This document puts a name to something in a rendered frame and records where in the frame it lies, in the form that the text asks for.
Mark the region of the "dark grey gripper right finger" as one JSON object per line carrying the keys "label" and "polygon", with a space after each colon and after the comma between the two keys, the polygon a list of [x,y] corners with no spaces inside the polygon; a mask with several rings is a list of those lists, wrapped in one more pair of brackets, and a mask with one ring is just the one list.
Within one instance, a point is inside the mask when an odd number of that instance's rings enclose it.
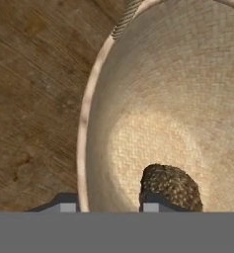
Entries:
{"label": "dark grey gripper right finger", "polygon": [[139,210],[141,212],[170,212],[170,211],[187,211],[180,206],[172,204],[160,194],[140,194]]}

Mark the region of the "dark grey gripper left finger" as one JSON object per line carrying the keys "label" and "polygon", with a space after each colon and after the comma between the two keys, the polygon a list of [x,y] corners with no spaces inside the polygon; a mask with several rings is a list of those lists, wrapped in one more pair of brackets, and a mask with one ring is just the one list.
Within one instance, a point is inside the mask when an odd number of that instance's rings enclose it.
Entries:
{"label": "dark grey gripper left finger", "polygon": [[58,212],[79,212],[79,199],[75,193],[58,193],[51,201],[30,209],[33,212],[55,209]]}

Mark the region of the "dark brown seeded bread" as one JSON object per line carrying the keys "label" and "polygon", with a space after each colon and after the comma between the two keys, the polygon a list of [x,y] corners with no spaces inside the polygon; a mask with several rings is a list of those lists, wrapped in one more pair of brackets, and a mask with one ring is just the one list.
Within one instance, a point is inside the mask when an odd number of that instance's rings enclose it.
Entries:
{"label": "dark brown seeded bread", "polygon": [[179,167],[158,163],[146,166],[140,180],[139,202],[143,204],[149,194],[160,194],[188,211],[203,211],[198,184]]}

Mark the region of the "beige woven basket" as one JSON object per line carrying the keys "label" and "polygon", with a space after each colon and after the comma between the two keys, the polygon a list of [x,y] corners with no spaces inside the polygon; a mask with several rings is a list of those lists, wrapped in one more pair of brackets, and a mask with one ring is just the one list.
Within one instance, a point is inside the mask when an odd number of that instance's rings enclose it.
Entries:
{"label": "beige woven basket", "polygon": [[234,0],[130,0],[85,90],[82,211],[137,211],[152,163],[185,170],[205,211],[234,211]]}

